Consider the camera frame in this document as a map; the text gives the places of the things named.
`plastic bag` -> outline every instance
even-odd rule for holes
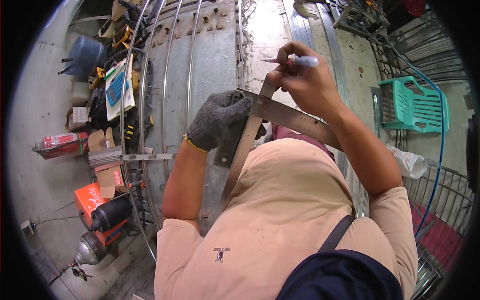
[[[400,168],[400,174],[402,174],[402,176],[418,179],[427,170],[427,166],[423,162],[425,160],[423,156],[411,152],[401,151],[390,144],[387,144],[386,146],[395,157],[396,163]]]

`blue hose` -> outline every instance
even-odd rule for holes
[[[438,186],[438,180],[440,178],[440,171],[442,169],[442,160],[444,158],[444,142],[445,142],[445,126],[444,126],[444,100],[443,100],[443,97],[442,97],[442,91],[440,91],[440,89],[437,87],[436,84],[433,83],[432,80],[430,80],[430,78],[428,78],[427,76],[423,75],[422,72],[420,72],[419,70],[417,70],[414,66],[412,66],[405,58],[403,58],[399,53],[398,51],[395,49],[395,47],[393,46],[393,44],[390,42],[390,41],[387,41],[390,46],[392,47],[393,51],[395,51],[395,53],[409,66],[412,68],[413,71],[415,71],[415,73],[417,73],[421,78],[423,78],[423,80],[425,80],[426,83],[428,83],[431,87],[433,87],[433,89],[435,91],[437,91],[439,94],[440,94],[440,112],[441,112],[441,115],[442,115],[442,145],[440,147],[440,158],[438,159],[438,169],[437,169],[437,177],[435,178],[435,183],[433,184],[433,191],[432,191],[432,195],[430,196],[430,200],[428,201],[428,205],[427,205],[427,210],[425,211],[425,214],[423,215],[423,218],[420,222],[420,225],[417,229],[417,232],[415,232],[415,238],[418,236],[419,232],[420,232],[420,229],[422,228],[423,224],[425,224],[425,219],[427,218],[427,215],[428,215],[428,212],[430,211],[430,207],[432,205],[432,202],[433,202],[433,197],[435,196],[435,191],[437,190],[437,186]]]

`gray work glove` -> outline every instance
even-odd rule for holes
[[[228,126],[245,118],[252,109],[252,98],[245,97],[230,106],[233,93],[211,94],[198,111],[185,134],[185,140],[200,151],[217,148]]]

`teal plastic chair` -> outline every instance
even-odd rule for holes
[[[413,82],[423,92],[417,95],[405,86],[406,82]],[[384,128],[409,129],[418,132],[442,132],[442,114],[440,110],[440,94],[429,88],[421,87],[413,76],[388,79],[380,81],[379,85],[391,84],[393,90],[393,104],[395,109],[395,121],[383,122]],[[450,110],[447,97],[442,92],[444,102],[444,126],[445,132],[450,125]]]

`hand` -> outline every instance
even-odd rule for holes
[[[203,152],[218,147],[228,126],[245,118],[252,109],[250,97],[230,105],[234,92],[211,94],[208,97],[185,134],[187,142]]]
[[[288,55],[293,53],[297,56],[316,56],[320,64],[316,68],[286,64]],[[298,41],[293,41],[280,48],[276,59],[280,65],[269,72],[268,78],[280,86],[282,91],[289,92],[301,110],[329,123],[329,120],[334,120],[334,117],[346,108],[338,94],[328,64],[315,51]]]

